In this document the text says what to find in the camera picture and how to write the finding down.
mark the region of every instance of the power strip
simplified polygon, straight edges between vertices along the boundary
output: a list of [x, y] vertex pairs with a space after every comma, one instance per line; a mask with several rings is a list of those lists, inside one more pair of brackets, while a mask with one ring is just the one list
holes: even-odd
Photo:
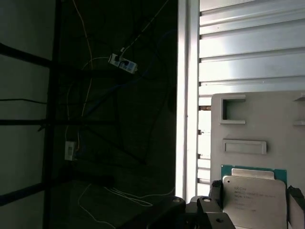
[[108, 63], [123, 69], [131, 74], [134, 74], [137, 71], [138, 65], [135, 62], [129, 61], [125, 58], [120, 58], [119, 61], [116, 61], [118, 55], [112, 54], [108, 60]]

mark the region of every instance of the white wall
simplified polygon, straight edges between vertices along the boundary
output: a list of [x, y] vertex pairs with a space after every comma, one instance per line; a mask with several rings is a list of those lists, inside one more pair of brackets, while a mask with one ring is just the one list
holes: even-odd
[[[55, 1], [0, 1], [0, 42], [51, 59]], [[47, 100], [49, 70], [0, 56], [0, 99]], [[1, 102], [0, 119], [41, 119], [45, 105]], [[0, 195], [41, 181], [44, 132], [0, 126]], [[43, 193], [0, 208], [0, 228], [40, 229]]]

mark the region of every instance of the white shelving rack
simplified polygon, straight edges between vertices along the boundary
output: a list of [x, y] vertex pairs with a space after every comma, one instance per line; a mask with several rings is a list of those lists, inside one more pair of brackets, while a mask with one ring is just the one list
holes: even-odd
[[305, 90], [304, 0], [179, 0], [176, 195], [208, 194], [211, 112], [199, 106], [294, 90]]

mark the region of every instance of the power adapter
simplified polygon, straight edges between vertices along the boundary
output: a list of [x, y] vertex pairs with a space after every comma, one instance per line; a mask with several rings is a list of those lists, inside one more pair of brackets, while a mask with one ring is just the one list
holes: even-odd
[[134, 74], [137, 71], [138, 65], [135, 62], [129, 61], [125, 58], [119, 57], [116, 54], [112, 54], [108, 60], [108, 63], [123, 69], [131, 74]]
[[66, 141], [66, 145], [65, 145], [65, 160], [66, 161], [74, 160], [75, 148], [76, 148], [76, 142]]

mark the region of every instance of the dark background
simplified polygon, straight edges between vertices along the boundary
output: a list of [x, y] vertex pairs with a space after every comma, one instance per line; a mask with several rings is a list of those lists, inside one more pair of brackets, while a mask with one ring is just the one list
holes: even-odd
[[[156, 14], [164, 0], [75, 0], [82, 16], [92, 57], [109, 57], [119, 54], [122, 47], [130, 44], [137, 33]], [[138, 64], [140, 74], [114, 73], [124, 80], [140, 77], [152, 59], [154, 62], [145, 78], [128, 84], [118, 90], [118, 107], [123, 145], [126, 150], [146, 161], [141, 165], [130, 156], [110, 146], [88, 131], [80, 131], [81, 147], [76, 170], [92, 175], [114, 176], [114, 187], [134, 195], [168, 193], [174, 187], [175, 173], [175, 87], [177, 63], [177, 1], [169, 0], [124, 58]], [[90, 59], [88, 45], [81, 20], [72, 0], [62, 4], [62, 27], [60, 62], [82, 68]], [[93, 61], [93, 69], [101, 70], [94, 77], [88, 100], [105, 94], [118, 82], [109, 77], [115, 67], [107, 59]], [[83, 82], [73, 75], [60, 77], [61, 102], [66, 102], [66, 93], [72, 82], [69, 102], [84, 100], [90, 79]], [[88, 103], [86, 111], [96, 103]], [[82, 106], [69, 106], [70, 116], [80, 116]], [[67, 108], [58, 109], [58, 117], [67, 117]], [[114, 109], [110, 98], [88, 117], [90, 120], [113, 120]], [[57, 127], [54, 150], [53, 176], [66, 165], [63, 161], [65, 128]], [[118, 143], [119, 138], [113, 126], [91, 126], [108, 140]], [[69, 127], [67, 139], [77, 141], [77, 127]], [[61, 228], [110, 228], [94, 220], [78, 206], [78, 198], [88, 182], [73, 181], [52, 192], [51, 227]], [[151, 203], [162, 197], [149, 197]], [[119, 226], [146, 207], [116, 196], [101, 186], [92, 184], [81, 198], [81, 204], [100, 221]]]

